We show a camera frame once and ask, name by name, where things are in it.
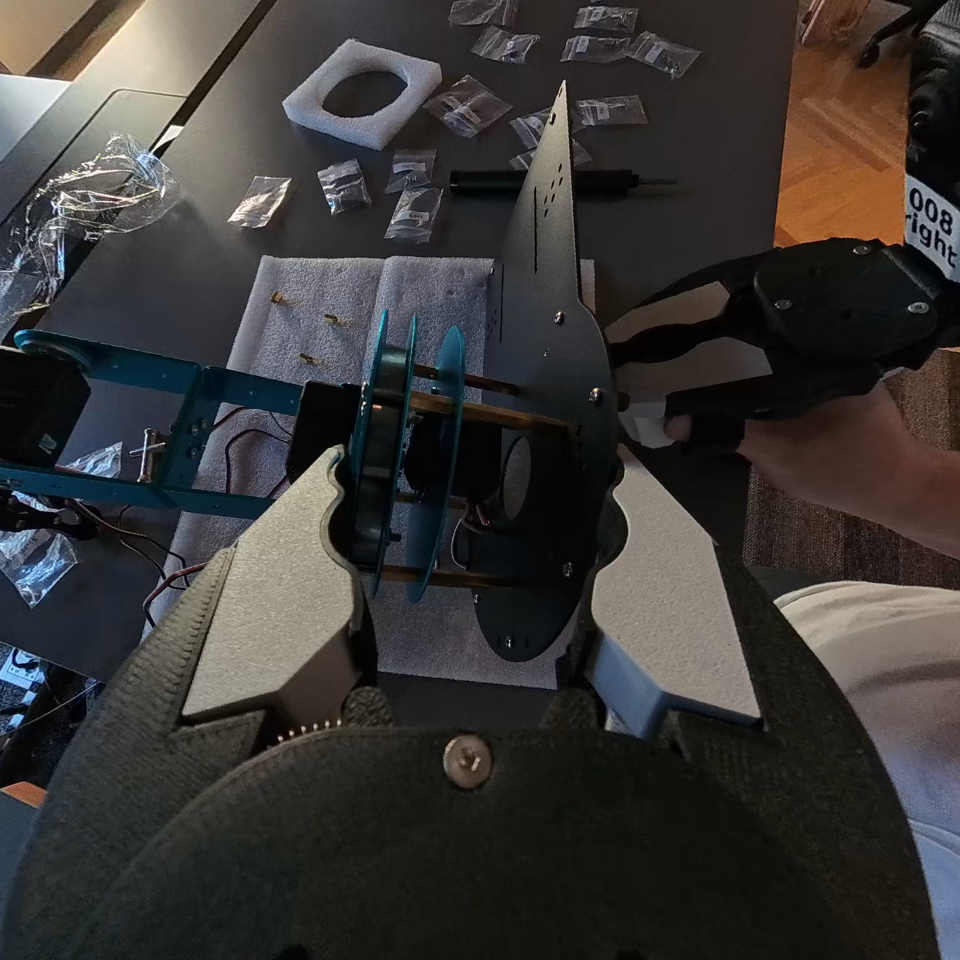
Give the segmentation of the black screwdriver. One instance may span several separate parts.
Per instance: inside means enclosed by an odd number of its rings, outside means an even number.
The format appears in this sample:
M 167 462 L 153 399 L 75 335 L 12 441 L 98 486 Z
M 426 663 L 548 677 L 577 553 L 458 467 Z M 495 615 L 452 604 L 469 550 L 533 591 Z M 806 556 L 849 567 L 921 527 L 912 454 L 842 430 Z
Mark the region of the black screwdriver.
M 525 170 L 458 171 L 449 174 L 449 188 L 460 196 L 516 197 L 528 172 Z M 576 170 L 573 193 L 577 198 L 612 198 L 633 191 L 678 186 L 672 177 L 644 177 L 630 169 Z

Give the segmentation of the white foam sheet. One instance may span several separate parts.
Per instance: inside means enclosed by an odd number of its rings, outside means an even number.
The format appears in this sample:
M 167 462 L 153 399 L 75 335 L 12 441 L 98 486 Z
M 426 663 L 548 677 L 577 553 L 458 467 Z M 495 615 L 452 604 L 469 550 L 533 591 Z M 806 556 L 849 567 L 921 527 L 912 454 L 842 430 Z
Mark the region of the white foam sheet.
M 487 258 L 392 256 L 378 258 L 276 258 L 259 263 L 246 309 L 226 367 L 302 387 L 309 379 L 360 384 L 376 349 L 381 313 L 388 310 L 390 344 L 404 341 L 417 318 L 416 361 L 436 359 L 451 327 L 464 336 L 466 370 L 485 374 L 487 284 L 493 262 Z M 296 301 L 270 303 L 281 291 Z M 332 326 L 324 313 L 349 318 Z M 308 366 L 300 353 L 322 359 Z M 269 414 L 235 414 L 210 438 L 195 486 L 222 492 L 227 485 L 226 445 L 246 429 L 282 431 Z M 265 496 L 279 484 L 285 443 L 264 433 L 245 435 L 231 448 L 230 491 Z M 250 521 L 202 513 L 181 514 L 174 552 L 186 566 L 206 563 L 231 546 Z M 379 668 L 392 674 L 556 690 L 556 662 L 572 628 L 564 628 L 547 652 L 526 662 L 499 657 L 486 642 L 468 589 L 430 586 L 417 604 L 406 584 L 381 582 L 369 603 L 378 645 Z

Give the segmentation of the blue toy robot arm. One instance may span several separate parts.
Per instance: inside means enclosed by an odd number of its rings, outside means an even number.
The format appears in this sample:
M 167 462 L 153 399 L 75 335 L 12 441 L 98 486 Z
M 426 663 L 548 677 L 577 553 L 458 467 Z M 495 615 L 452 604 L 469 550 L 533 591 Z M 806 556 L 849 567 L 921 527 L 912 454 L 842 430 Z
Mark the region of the blue toy robot arm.
M 323 388 L 316 412 L 305 389 L 241 370 L 198 366 L 144 351 L 22 330 L 13 359 L 27 381 L 53 400 L 53 431 L 40 462 L 2 459 L 2 490 L 60 500 L 143 503 L 151 509 L 255 520 L 272 505 L 254 497 L 193 487 L 200 457 L 223 404 L 289 416 L 299 426 L 346 418 L 352 468 L 349 558 L 374 591 L 392 578 L 409 602 L 431 587 L 472 587 L 479 628 L 501 660 L 541 656 L 577 608 L 618 438 L 618 392 L 603 332 L 582 302 L 568 85 L 562 81 L 531 167 L 519 187 L 507 233 L 486 282 L 484 376 L 468 378 L 463 332 L 448 331 L 436 362 L 416 365 L 418 320 L 403 346 L 391 345 L 384 312 L 366 389 Z M 56 460 L 100 380 L 181 396 L 183 402 L 150 484 L 61 470 Z M 529 436 L 529 485 L 519 512 L 479 534 L 466 572 L 435 568 L 453 497 L 455 471 L 471 458 L 464 425 Z

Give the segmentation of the silver laptop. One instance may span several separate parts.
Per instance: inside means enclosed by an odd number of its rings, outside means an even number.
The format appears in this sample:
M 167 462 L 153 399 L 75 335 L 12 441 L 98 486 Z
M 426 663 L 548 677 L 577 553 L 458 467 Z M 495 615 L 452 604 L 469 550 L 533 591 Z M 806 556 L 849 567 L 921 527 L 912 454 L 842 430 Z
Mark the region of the silver laptop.
M 1 161 L 71 86 L 70 80 L 1 73 Z

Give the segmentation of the flat clear parts bag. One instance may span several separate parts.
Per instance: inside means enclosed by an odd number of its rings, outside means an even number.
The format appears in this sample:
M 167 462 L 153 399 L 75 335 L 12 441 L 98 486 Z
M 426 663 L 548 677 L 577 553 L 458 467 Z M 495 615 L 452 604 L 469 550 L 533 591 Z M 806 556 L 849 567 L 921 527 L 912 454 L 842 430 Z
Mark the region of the flat clear parts bag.
M 1 572 L 34 609 L 78 564 L 71 540 L 60 532 L 2 532 Z

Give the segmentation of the scattered small parts bags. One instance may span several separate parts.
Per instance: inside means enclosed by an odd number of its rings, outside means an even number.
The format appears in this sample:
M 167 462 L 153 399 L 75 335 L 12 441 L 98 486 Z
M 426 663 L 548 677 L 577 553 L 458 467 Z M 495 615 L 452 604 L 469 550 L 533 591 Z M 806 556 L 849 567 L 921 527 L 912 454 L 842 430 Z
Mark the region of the scattered small parts bags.
M 517 2 L 454 2 L 451 25 L 486 24 L 471 52 L 492 62 L 522 65 L 530 49 L 540 40 L 537 33 L 513 33 L 503 29 L 512 24 Z M 388 73 L 403 81 L 404 89 L 390 103 L 374 113 L 342 116 L 326 107 L 330 92 L 343 81 L 372 73 Z M 417 110 L 436 117 L 451 133 L 474 138 L 510 112 L 510 103 L 498 98 L 473 76 L 463 76 L 450 89 L 428 99 L 442 80 L 441 66 L 434 61 L 347 39 L 282 102 L 283 111 L 295 125 L 340 141 L 381 151 Z M 569 127 L 576 133 L 586 126 L 645 123 L 641 100 L 634 95 L 576 101 L 570 107 Z M 556 116 L 552 109 L 531 113 L 510 121 L 530 147 L 510 159 L 509 170 L 529 171 L 546 133 L 553 131 Z M 571 165 L 574 172 L 591 158 L 574 138 Z M 426 243 L 433 232 L 444 189 L 431 183 L 436 150 L 397 151 L 392 160 L 385 193 L 399 199 L 386 231 L 386 239 Z M 359 161 L 355 158 L 332 164 L 317 174 L 331 215 L 361 209 L 371 196 Z M 244 229 L 266 227 L 277 212 L 291 185 L 289 177 L 255 176 L 237 208 L 227 219 Z

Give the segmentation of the black swivel chair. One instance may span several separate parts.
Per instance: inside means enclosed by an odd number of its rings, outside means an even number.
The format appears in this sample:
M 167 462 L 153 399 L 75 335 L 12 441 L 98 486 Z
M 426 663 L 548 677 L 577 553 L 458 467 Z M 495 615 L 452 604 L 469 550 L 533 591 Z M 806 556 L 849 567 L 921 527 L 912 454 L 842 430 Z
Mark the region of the black swivel chair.
M 869 2 L 860 23 L 858 33 L 851 40 L 855 50 L 857 69 L 869 69 L 893 43 L 897 51 L 905 43 L 916 39 L 919 32 L 930 22 L 947 1 L 891 1 Z

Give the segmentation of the crumpled clear plastic bag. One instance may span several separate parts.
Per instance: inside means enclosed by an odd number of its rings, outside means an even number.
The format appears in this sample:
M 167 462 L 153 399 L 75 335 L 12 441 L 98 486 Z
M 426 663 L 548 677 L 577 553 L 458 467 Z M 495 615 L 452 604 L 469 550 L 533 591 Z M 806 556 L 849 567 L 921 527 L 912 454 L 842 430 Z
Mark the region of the crumpled clear plastic bag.
M 2 225 L 2 333 L 50 306 L 77 245 L 144 229 L 182 193 L 166 164 L 123 133 L 112 135 L 94 158 L 36 187 Z

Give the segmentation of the metal cross wrench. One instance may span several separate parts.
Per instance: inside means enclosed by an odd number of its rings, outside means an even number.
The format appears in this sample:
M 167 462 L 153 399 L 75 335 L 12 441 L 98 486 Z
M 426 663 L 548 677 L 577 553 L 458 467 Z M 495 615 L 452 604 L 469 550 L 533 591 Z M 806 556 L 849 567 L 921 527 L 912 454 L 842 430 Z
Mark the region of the metal cross wrench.
M 169 435 L 155 428 L 145 428 L 138 448 L 131 450 L 129 456 L 138 461 L 138 484 L 152 484 L 156 481 L 166 452 Z

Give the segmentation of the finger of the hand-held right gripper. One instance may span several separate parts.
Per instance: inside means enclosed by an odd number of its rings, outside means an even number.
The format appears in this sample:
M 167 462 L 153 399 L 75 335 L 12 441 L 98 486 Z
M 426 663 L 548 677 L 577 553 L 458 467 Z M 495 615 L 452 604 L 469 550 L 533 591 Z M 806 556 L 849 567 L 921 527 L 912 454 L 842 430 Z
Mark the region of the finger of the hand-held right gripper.
M 772 374 L 762 348 L 724 336 L 715 322 L 667 323 L 611 346 L 617 389 L 633 400 L 662 400 Z
M 619 347 L 645 330 L 713 319 L 727 306 L 732 294 L 752 279 L 759 264 L 760 255 L 751 254 L 695 270 L 608 325 L 607 345 Z

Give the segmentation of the person's right hand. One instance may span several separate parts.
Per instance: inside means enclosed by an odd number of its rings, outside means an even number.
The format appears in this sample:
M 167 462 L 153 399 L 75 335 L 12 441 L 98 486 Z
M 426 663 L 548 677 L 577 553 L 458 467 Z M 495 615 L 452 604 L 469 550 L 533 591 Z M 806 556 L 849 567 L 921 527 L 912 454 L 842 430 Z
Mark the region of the person's right hand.
M 880 383 L 799 417 L 748 420 L 736 453 L 793 498 L 888 524 L 924 450 Z

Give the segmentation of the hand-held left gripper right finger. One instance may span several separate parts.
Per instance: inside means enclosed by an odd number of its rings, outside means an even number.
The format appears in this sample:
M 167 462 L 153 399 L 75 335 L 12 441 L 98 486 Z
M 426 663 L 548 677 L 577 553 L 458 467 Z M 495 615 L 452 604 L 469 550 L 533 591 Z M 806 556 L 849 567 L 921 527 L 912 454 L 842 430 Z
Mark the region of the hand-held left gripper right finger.
M 759 704 L 714 541 L 633 454 L 611 496 L 624 545 L 596 574 L 585 675 L 613 728 L 652 740 L 668 711 L 742 726 Z

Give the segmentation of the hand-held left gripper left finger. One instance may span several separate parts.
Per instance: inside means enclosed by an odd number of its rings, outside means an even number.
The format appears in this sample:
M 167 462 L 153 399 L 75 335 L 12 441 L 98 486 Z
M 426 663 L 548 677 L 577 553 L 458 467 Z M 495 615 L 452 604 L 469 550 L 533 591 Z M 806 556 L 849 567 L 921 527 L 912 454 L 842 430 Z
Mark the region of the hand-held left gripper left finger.
M 330 532 L 342 444 L 319 455 L 235 542 L 183 716 L 339 716 L 363 668 L 364 598 Z

